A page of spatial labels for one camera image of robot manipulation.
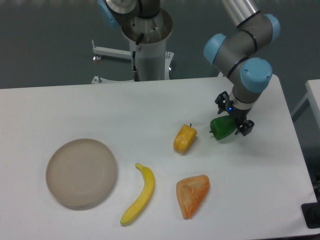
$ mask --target banana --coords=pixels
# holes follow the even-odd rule
[[[129,225],[136,219],[136,217],[148,204],[155,189],[155,176],[151,169],[146,166],[142,166],[140,163],[136,163],[135,167],[142,173],[144,179],[144,187],[139,197],[122,215],[120,220],[120,223],[122,225]]]

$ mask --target yellow bell pepper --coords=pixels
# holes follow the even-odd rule
[[[184,124],[174,139],[173,148],[184,154],[194,143],[197,133],[191,124],[190,126]]]

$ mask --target plate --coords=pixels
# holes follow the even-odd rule
[[[111,150],[93,139],[77,139],[60,147],[46,168],[53,196],[71,209],[87,209],[110,193],[117,174]]]

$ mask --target toy fruit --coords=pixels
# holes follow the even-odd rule
[[[237,129],[237,122],[232,116],[220,116],[210,122],[210,128],[215,139],[221,140]]]
[[[122,225],[129,225],[136,219],[136,217],[142,212],[142,210],[148,204],[155,189],[155,176],[151,169],[146,166],[142,166],[139,163],[136,163],[135,166],[142,173],[144,179],[144,187],[139,197],[122,215],[120,220],[120,223]]]
[[[191,124],[190,126],[184,124],[174,139],[173,148],[184,154],[195,141],[197,133]]]
[[[206,175],[192,176],[176,184],[176,197],[185,219],[191,219],[207,196],[210,180]]]

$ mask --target gray floor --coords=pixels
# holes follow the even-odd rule
[[[306,81],[320,79],[320,1],[256,3],[281,23],[280,37],[256,56],[271,63],[291,111],[306,93]],[[174,24],[167,42],[175,54],[172,77],[216,76],[203,48],[214,34],[236,31],[221,1],[161,0],[161,6]],[[95,75],[132,79],[128,61],[93,63],[92,39],[96,46],[129,50],[121,30],[103,21],[96,0],[0,0],[0,89],[89,84]],[[310,108],[295,127],[307,165],[320,171],[320,130]]]

